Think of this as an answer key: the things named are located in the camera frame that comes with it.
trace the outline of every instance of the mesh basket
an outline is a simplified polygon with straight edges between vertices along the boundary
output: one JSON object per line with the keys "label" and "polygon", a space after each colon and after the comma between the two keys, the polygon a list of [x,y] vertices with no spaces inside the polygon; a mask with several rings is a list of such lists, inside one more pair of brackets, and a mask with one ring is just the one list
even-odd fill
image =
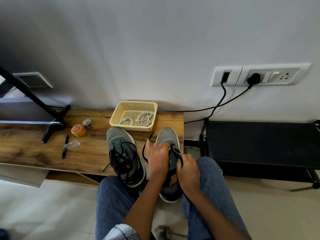
{"label": "mesh basket", "polygon": [[[118,103],[117,107],[115,108],[110,119],[110,125],[127,131],[150,132],[152,131],[152,127],[155,122],[157,108],[158,105],[153,102],[122,101]],[[153,113],[153,116],[150,118],[151,123],[149,126],[140,126],[138,125],[136,119],[142,112],[145,111],[150,111]],[[126,117],[133,119],[133,125],[130,125],[129,120],[120,124],[120,121]]]}

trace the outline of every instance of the plaid sleeve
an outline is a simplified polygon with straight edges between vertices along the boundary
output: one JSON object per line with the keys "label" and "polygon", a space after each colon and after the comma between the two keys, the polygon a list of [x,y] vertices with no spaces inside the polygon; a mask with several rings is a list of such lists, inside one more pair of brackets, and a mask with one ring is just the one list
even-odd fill
{"label": "plaid sleeve", "polygon": [[116,225],[103,240],[140,240],[138,233],[126,224]]}

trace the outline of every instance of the jeans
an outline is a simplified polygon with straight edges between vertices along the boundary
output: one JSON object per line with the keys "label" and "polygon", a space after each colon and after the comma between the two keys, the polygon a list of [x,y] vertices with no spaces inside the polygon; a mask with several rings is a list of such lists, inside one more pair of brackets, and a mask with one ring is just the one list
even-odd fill
{"label": "jeans", "polygon": [[[210,157],[201,157],[197,165],[201,174],[200,189],[206,198],[249,236],[218,164]],[[115,225],[122,223],[136,197],[117,177],[109,176],[102,180],[97,196],[96,240],[103,240]],[[182,197],[182,210],[188,218],[188,240],[214,239],[196,207],[185,196]]]}

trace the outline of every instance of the black marker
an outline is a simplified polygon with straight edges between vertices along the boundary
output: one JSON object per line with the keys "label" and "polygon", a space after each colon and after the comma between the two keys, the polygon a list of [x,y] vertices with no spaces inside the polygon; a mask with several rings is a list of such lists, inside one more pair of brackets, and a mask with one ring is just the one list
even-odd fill
{"label": "black marker", "polygon": [[[68,140],[69,140],[69,135],[66,135],[66,142],[64,143],[65,145],[68,144]],[[67,152],[67,149],[66,147],[63,148],[63,152],[62,152],[62,159],[65,159],[66,158],[66,152]]]}

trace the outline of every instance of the wall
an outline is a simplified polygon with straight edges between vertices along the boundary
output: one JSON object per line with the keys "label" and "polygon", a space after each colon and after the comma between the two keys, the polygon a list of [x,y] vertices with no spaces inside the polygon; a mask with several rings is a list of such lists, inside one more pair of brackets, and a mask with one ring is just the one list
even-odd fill
{"label": "wall", "polygon": [[[257,87],[212,119],[320,118],[320,0],[0,0],[0,62],[39,71],[42,95],[78,108],[156,101],[160,110],[214,106],[218,65],[311,62],[295,86]],[[227,88],[226,99],[244,87]],[[185,121],[210,111],[186,113]],[[201,122],[185,126],[196,139]]]}

